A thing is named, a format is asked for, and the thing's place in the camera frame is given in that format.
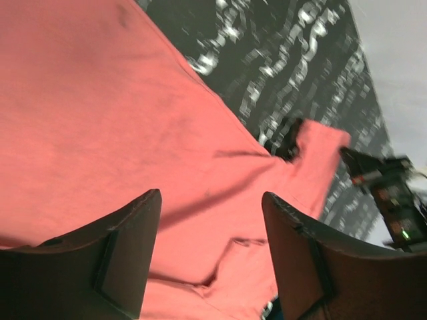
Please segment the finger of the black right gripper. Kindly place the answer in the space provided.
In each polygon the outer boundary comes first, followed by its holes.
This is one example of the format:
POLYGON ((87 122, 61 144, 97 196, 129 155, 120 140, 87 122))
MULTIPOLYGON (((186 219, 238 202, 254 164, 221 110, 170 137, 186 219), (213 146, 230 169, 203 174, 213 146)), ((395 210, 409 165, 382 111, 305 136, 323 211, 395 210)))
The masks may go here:
POLYGON ((304 124, 302 118, 283 118, 278 126, 278 135, 274 141, 274 155, 286 162, 292 162, 298 156, 300 149, 297 138, 304 124))

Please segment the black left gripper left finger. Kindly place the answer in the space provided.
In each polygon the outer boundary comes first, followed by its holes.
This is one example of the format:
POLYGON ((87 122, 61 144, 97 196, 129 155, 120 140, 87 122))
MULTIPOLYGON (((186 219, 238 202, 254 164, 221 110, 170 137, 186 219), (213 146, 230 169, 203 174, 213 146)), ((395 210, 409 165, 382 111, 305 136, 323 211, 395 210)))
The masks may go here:
POLYGON ((121 209, 36 247, 1 251, 2 319, 138 319, 162 198, 121 209))

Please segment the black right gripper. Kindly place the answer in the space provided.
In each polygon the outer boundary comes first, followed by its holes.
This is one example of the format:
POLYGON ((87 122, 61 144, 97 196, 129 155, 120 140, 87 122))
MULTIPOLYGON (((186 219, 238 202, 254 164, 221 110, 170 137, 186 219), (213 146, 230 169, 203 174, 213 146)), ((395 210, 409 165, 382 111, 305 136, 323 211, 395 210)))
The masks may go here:
POLYGON ((387 247, 424 250, 426 246, 426 203, 412 191, 407 180, 420 175, 406 157, 374 157, 348 147, 340 148, 353 185, 369 190, 390 233, 387 247))

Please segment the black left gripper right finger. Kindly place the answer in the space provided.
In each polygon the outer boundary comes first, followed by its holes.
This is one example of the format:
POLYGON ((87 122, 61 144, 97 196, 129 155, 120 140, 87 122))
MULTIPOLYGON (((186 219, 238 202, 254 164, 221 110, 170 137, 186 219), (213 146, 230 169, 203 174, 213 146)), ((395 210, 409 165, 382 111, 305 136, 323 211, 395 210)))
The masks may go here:
POLYGON ((270 192, 262 210, 285 319, 426 318, 426 254, 355 239, 270 192))

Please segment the salmon pink t-shirt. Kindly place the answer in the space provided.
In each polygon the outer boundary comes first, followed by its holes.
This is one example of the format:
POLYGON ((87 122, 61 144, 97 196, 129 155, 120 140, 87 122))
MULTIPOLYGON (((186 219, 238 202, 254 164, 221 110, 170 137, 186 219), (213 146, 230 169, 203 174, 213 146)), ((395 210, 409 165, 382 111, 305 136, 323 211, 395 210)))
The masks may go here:
POLYGON ((258 319, 277 292, 261 199, 318 218, 349 135, 271 156, 133 1, 1 2, 1 246, 159 189, 142 319, 258 319))

